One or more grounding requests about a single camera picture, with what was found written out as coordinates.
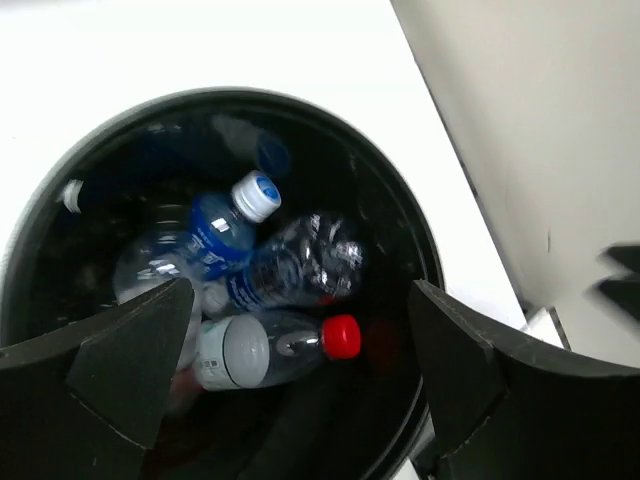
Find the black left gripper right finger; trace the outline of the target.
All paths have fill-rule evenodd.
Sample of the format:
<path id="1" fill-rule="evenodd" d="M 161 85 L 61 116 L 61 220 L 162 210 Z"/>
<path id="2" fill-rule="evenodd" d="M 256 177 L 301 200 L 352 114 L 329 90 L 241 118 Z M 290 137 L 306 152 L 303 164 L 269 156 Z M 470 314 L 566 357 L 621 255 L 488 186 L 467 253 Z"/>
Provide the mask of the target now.
<path id="1" fill-rule="evenodd" d="M 408 300 L 440 479 L 635 479 L 639 372 L 538 340 L 424 280 Z"/>

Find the red cap clear bottle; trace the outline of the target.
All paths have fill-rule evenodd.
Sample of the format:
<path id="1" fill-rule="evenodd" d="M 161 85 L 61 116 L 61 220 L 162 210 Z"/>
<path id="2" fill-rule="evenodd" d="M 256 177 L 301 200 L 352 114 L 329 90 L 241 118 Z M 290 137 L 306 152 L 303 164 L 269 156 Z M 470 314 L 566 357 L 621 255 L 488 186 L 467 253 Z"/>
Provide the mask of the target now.
<path id="1" fill-rule="evenodd" d="M 361 349 L 350 314 L 319 321 L 293 311 L 247 312 L 201 325 L 191 370 L 206 391 L 260 389 L 297 380 Z"/>

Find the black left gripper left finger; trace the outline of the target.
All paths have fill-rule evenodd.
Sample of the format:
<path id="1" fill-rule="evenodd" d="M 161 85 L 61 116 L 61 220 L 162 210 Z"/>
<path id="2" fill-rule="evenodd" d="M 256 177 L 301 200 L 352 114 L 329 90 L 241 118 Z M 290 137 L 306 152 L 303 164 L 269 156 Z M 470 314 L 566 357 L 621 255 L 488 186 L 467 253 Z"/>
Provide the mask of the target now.
<path id="1" fill-rule="evenodd" d="M 192 310 L 186 279 L 1 350 L 4 479 L 135 479 Z"/>

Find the blue label clear bottle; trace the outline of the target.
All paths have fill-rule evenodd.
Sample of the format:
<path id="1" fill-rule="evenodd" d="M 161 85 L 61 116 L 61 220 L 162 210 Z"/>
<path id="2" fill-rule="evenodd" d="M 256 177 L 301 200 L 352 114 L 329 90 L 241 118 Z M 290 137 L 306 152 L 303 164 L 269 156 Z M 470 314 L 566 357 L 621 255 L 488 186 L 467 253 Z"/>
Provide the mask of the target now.
<path id="1" fill-rule="evenodd" d="M 205 282 L 245 262 L 256 244 L 257 225 L 281 203 L 278 188 L 261 171 L 248 173 L 228 193 L 197 195 L 184 228 L 157 227 L 122 253 L 112 281 L 117 301 L 175 278 L 188 279 L 199 301 Z"/>

